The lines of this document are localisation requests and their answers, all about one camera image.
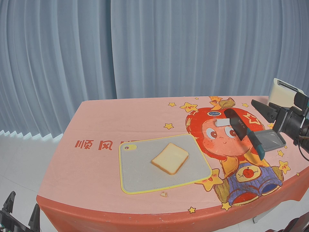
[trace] white tape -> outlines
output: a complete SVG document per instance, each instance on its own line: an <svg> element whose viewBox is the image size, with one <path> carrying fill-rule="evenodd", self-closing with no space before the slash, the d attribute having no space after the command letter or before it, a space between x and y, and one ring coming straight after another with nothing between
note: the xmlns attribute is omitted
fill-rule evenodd
<svg viewBox="0 0 309 232"><path fill-rule="evenodd" d="M230 119L229 118L221 118L221 119L217 119L217 121L215 122L216 127L220 127L220 126L230 126Z"/></svg>

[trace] red apple print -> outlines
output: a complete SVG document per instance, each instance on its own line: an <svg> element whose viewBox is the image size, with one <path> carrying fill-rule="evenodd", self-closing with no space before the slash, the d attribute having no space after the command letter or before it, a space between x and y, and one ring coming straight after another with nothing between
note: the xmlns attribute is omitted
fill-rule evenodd
<svg viewBox="0 0 309 232"><path fill-rule="evenodd" d="M249 167L247 169L245 169L243 171L243 175L246 177L246 178L252 178L254 176L254 172L252 169L249 169Z"/></svg>

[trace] gray plastic tray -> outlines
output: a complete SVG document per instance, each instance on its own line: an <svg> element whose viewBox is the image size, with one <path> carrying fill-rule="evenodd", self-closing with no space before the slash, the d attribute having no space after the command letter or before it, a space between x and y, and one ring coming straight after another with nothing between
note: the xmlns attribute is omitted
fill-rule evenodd
<svg viewBox="0 0 309 232"><path fill-rule="evenodd" d="M175 175L169 175L151 163L169 143L189 153ZM212 174L203 152L190 134L122 143L119 160L122 190L127 194L175 188L208 179Z"/></svg>
<svg viewBox="0 0 309 232"><path fill-rule="evenodd" d="M279 149L286 145L286 141L280 133L276 133L272 129L255 131L254 133L262 143L262 147L265 152Z"/></svg>

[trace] teal knife handle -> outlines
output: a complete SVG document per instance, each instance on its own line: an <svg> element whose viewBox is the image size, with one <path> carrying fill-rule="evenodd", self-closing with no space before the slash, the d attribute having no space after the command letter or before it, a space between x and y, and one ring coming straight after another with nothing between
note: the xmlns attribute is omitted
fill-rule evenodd
<svg viewBox="0 0 309 232"><path fill-rule="evenodd" d="M265 157L265 151L264 151L262 145L258 145L258 146L254 147L254 148L257 151L257 153L258 153L258 155L260 157L260 160L263 160L264 157Z"/></svg>
<svg viewBox="0 0 309 232"><path fill-rule="evenodd" d="M260 157L260 160L263 160L264 157L265 157L265 151L264 151L264 149L262 147L261 142L256 137L254 132L252 130L250 130L249 128L247 129L247 135L248 135L248 138L249 138L250 142L252 143L253 147L257 151L257 153L258 153L258 155Z"/></svg>

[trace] cartoon girl print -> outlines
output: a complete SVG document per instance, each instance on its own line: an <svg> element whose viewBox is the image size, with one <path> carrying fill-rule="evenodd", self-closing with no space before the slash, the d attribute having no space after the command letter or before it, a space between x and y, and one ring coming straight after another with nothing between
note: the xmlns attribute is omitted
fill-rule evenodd
<svg viewBox="0 0 309 232"><path fill-rule="evenodd" d="M217 119L226 118L227 108L200 108L186 119L188 133L192 134L209 157L220 161L224 173L222 184L214 185L218 199L229 205L250 203L282 186L283 174L277 166L260 160L249 138L239 140L231 126L217 127ZM262 123L249 112L233 108L253 131L264 130Z"/></svg>

